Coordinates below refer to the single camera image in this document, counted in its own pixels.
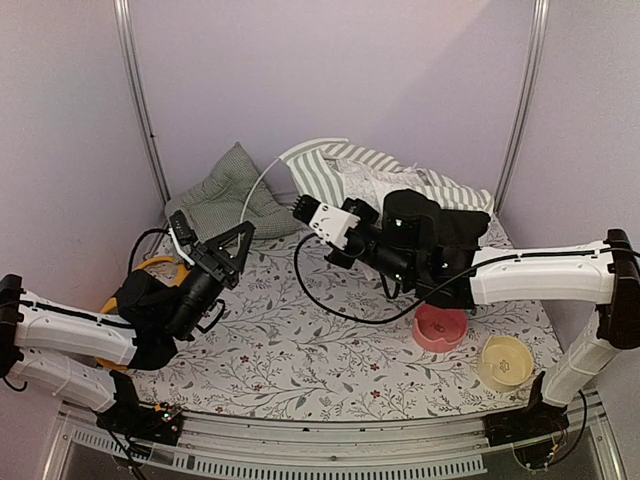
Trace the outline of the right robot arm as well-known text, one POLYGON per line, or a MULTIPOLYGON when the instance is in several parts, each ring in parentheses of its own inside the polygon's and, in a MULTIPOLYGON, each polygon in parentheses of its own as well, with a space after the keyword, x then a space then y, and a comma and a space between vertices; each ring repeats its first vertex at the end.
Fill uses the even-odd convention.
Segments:
POLYGON ((322 203, 310 226, 343 268, 360 261, 443 309, 467 310, 503 301, 579 301, 595 312, 576 345, 532 386, 517 427, 537 436, 556 410, 621 350, 639 345, 639 265, 624 231, 573 247, 498 249, 479 239, 490 217, 448 210, 413 190, 389 193, 377 213, 362 200, 322 203))

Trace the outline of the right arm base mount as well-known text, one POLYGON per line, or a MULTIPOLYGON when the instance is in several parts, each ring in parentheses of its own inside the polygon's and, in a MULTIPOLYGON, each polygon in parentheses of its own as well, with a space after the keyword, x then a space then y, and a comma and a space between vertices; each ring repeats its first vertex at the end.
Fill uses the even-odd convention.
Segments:
POLYGON ((543 399, 540 373, 532 384, 525 407, 488 414, 483 417, 485 437, 490 446, 524 441, 548 435, 569 426, 567 404, 554 406, 543 399))

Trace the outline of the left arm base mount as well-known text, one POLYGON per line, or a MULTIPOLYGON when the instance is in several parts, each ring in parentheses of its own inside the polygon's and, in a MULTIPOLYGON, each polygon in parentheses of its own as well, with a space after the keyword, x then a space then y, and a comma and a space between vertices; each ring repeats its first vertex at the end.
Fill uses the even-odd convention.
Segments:
POLYGON ((178 444, 184 424, 181 406, 168 402, 143 405, 129 376, 111 370, 108 377, 114 381, 115 404, 104 412, 96 412, 98 427, 127 439, 178 444))

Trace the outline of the green striped pet tent fabric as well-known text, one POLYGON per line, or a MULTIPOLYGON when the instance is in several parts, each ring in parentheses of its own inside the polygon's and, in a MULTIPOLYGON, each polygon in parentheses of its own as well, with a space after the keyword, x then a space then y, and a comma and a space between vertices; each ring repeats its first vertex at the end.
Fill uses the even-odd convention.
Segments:
POLYGON ((461 185, 434 170, 404 166, 385 152, 359 146, 346 138, 318 138, 291 147, 279 156, 301 194, 340 207, 347 198, 362 199, 377 212, 384 197, 415 190, 445 210, 493 214, 494 198, 484 189, 461 185))

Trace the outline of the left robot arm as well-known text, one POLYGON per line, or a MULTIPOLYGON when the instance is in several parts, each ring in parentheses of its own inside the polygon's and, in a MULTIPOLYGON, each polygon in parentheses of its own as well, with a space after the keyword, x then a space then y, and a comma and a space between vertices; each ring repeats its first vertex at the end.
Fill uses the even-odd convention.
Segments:
POLYGON ((200 242, 179 221, 169 234, 187 273, 168 286, 144 269, 131 271, 116 291, 113 314, 73 309, 27 291, 15 274, 1 281, 1 376, 22 378, 52 394, 82 404, 111 419, 128 434, 148 426, 129 376, 118 368, 155 371, 177 353, 192 333, 207 333, 201 319, 224 304, 220 295, 234 289, 244 270, 254 225, 244 221, 200 242), (106 371, 79 361, 84 355, 116 366, 106 371))

